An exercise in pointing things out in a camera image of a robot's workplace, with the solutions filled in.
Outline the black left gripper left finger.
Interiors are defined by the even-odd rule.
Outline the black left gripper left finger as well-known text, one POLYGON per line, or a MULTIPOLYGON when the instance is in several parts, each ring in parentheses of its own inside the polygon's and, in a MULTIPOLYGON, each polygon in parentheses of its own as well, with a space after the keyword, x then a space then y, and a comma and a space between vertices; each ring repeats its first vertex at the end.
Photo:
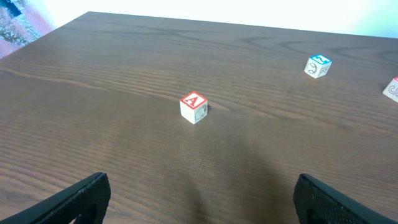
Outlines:
POLYGON ((102 224, 110 198, 108 176, 97 172, 1 224, 102 224))

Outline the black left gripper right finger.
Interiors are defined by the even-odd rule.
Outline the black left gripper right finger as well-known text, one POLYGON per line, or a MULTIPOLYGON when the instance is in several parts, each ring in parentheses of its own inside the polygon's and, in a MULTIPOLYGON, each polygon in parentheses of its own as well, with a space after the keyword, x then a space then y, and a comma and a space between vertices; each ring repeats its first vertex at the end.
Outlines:
POLYGON ((308 174, 300 174, 293 201, 300 224, 397 224, 308 174))

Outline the red letter A block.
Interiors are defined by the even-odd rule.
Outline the red letter A block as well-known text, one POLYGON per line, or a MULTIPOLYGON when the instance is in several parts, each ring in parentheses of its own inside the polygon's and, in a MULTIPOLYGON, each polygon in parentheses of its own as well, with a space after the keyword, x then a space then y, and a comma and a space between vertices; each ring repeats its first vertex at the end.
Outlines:
POLYGON ((196 124, 208 114, 208 100, 193 91, 180 99, 180 112, 190 123, 196 124))

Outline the blue number 2 block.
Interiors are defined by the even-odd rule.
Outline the blue number 2 block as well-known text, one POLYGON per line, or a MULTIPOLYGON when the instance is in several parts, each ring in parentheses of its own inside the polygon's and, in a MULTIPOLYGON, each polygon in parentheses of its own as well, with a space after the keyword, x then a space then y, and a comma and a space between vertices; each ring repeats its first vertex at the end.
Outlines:
POLYGON ((322 54, 313 55, 308 58, 304 72, 313 78, 320 78, 327 74, 332 62, 332 59, 322 54))

